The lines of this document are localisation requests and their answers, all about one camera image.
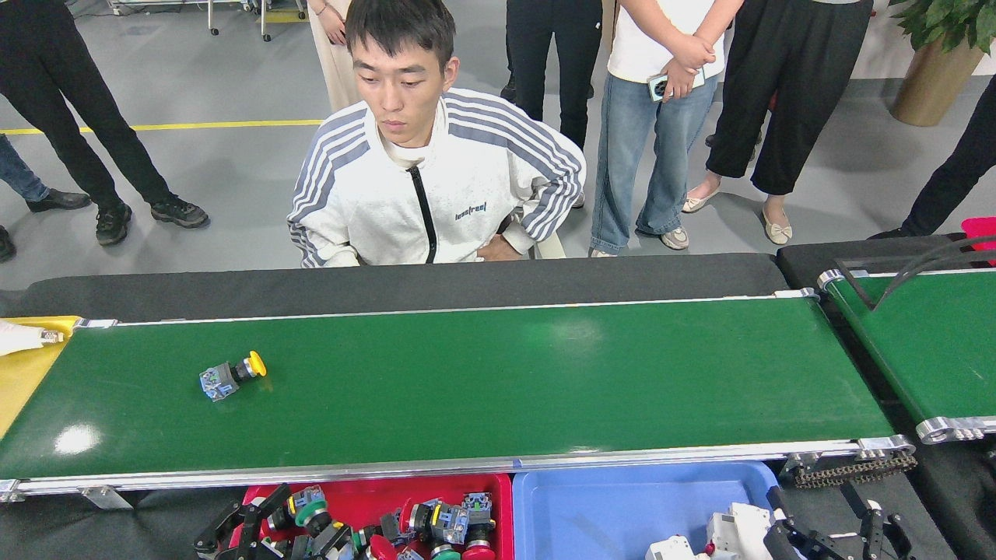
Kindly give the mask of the person's left hand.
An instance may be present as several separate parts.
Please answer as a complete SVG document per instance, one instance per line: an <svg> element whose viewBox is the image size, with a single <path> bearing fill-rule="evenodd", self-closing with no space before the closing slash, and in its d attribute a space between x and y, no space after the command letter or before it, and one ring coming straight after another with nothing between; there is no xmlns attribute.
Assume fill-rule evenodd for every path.
<svg viewBox="0 0 996 560"><path fill-rule="evenodd" d="M495 234L491 240L476 251L478 259L483 261L520 260L520 253L503 234Z"/></svg>
<svg viewBox="0 0 996 560"><path fill-rule="evenodd" d="M698 75L696 68L687 66L686 63L677 60L677 58L670 60L661 69L661 73L668 77L668 84L666 84L662 95L663 103L689 96L694 89L695 77Z"/></svg>

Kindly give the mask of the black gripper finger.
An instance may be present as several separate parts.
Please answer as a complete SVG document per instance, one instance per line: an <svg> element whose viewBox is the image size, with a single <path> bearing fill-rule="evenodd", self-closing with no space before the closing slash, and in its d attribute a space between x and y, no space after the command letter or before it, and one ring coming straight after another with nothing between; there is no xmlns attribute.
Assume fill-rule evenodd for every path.
<svg viewBox="0 0 996 560"><path fill-rule="evenodd" d="M200 559L282 559L282 554L263 544L260 531L266 521L289 497L289 485L283 483L258 506L232 501L195 538L193 547ZM239 537L233 548L222 548L227 533Z"/></svg>
<svg viewBox="0 0 996 560"><path fill-rule="evenodd" d="M764 537L772 559L824 559L826 545L817 531L807 528L787 507L785 493L779 486L772 486L767 500L774 508L774 520Z"/></svg>
<svg viewBox="0 0 996 560"><path fill-rule="evenodd" d="M308 559L355 559L351 526L338 521L313 523L308 531L312 536Z"/></svg>
<svg viewBox="0 0 996 560"><path fill-rule="evenodd" d="M874 499L864 497L860 489L853 482L844 482L840 486L840 491L849 503L854 515L861 521L860 536L864 548L862 548L862 558L864 559L886 559L883 552L883 542L889 542L896 559L917 559L914 555L914 547L904 531L903 518L900 514L887 513L881 503Z"/></svg>

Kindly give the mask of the person's right hand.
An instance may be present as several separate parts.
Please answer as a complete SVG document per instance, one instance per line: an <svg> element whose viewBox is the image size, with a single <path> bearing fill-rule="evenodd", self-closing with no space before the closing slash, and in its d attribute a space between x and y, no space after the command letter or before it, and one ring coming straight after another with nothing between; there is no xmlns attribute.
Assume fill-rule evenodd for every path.
<svg viewBox="0 0 996 560"><path fill-rule="evenodd" d="M677 32L666 41L669 52L680 67L694 71L715 61L713 45L700 37Z"/></svg>

